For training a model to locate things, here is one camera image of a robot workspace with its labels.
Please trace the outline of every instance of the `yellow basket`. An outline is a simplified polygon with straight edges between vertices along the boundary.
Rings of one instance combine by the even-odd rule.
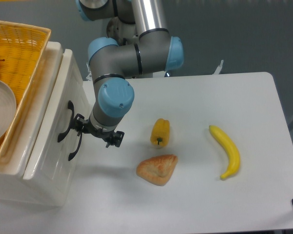
[[[0,80],[8,84],[16,97],[17,110],[5,137],[0,139],[0,157],[6,153],[25,109],[28,93],[35,81],[37,66],[51,30],[32,25],[0,21]]]

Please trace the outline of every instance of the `yellow bell pepper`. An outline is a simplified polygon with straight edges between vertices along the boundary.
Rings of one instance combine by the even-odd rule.
[[[162,147],[167,146],[169,142],[169,128],[169,121],[163,118],[159,118],[155,122],[152,129],[152,134],[150,138],[152,144]]]

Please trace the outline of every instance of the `white table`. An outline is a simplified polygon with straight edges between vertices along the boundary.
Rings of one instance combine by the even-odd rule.
[[[130,112],[117,130],[120,148],[84,136],[61,208],[0,200],[0,233],[212,233],[293,229],[293,146],[273,78],[267,73],[129,81]],[[90,81],[84,89],[94,102]],[[149,136],[170,120],[161,150]],[[239,173],[221,181],[227,156],[210,136],[218,125],[241,154]],[[164,187],[135,174],[140,161],[165,153],[179,162]]]

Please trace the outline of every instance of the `yellow banana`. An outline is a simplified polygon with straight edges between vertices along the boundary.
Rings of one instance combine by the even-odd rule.
[[[230,139],[230,137],[219,127],[210,125],[209,132],[224,148],[228,155],[228,168],[226,172],[220,176],[221,179],[226,179],[227,177],[234,175],[238,172],[240,167],[240,153],[238,151],[238,148],[235,146],[234,142]]]

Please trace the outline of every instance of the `bread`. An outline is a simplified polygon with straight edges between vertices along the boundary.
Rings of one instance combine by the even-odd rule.
[[[137,166],[137,175],[146,181],[158,185],[165,185],[178,162],[176,155],[160,155],[140,162]]]

